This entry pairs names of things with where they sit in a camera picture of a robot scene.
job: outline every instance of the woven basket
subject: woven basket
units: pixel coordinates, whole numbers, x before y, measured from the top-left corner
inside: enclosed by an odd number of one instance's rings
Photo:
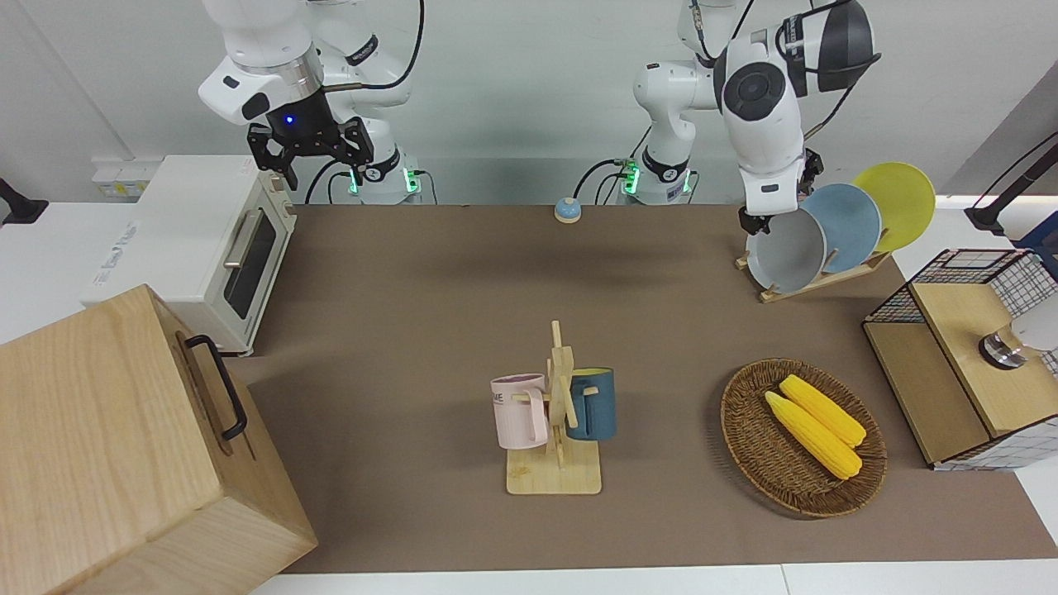
[[[860,472],[846,481],[832,475],[776,419],[765,391],[781,393],[779,383],[796,374],[834,399],[867,429],[856,447]],[[886,475],[886,444],[871,412],[839,380],[807,363],[770,359],[751,363],[728,382],[720,399],[724,440],[738,469],[765,495],[813,518],[838,517],[867,506]]]

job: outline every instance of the gray plate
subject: gray plate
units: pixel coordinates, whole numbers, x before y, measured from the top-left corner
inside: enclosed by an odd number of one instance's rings
[[[819,221],[807,211],[783,213],[771,218],[771,233],[761,232],[746,239],[749,272],[777,293],[804,289],[826,259],[826,237]]]

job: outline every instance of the brown table mat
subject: brown table mat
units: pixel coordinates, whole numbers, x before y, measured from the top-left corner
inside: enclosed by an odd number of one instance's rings
[[[244,380],[320,547],[295,573],[1054,557],[1015,475],[926,468],[860,321],[890,263],[776,304],[733,260],[723,206],[306,208]],[[512,497],[489,380],[544,372],[549,321],[616,369],[596,497]],[[889,447],[878,497],[805,521],[730,462],[718,401],[741,366],[798,358],[845,382]]]

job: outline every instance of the corn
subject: corn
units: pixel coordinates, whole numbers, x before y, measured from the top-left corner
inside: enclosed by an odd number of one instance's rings
[[[859,455],[817,421],[815,417],[808,415],[808,412],[801,409],[796,402],[784,399],[771,391],[764,393],[764,398],[771,405],[771,412],[776,414],[776,418],[835,477],[847,480],[859,473],[863,466],[863,461],[860,459]]]
[[[779,387],[783,390],[789,400],[801,405],[801,409],[807,411],[827,430],[834,432],[834,435],[841,441],[852,448],[863,444],[863,438],[867,437],[867,430],[863,429],[863,426],[811,384],[791,374],[786,377],[786,380],[779,383]]]

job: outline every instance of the mug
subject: mug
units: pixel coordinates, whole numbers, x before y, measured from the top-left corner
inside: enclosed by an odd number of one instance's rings
[[[606,440],[617,433],[617,398],[614,371],[609,367],[582,367],[573,371],[569,385],[577,412],[577,428],[566,427],[574,440]]]
[[[544,409],[543,374],[515,374],[492,381],[492,411],[496,415],[499,448],[518,450],[547,444],[550,423]]]

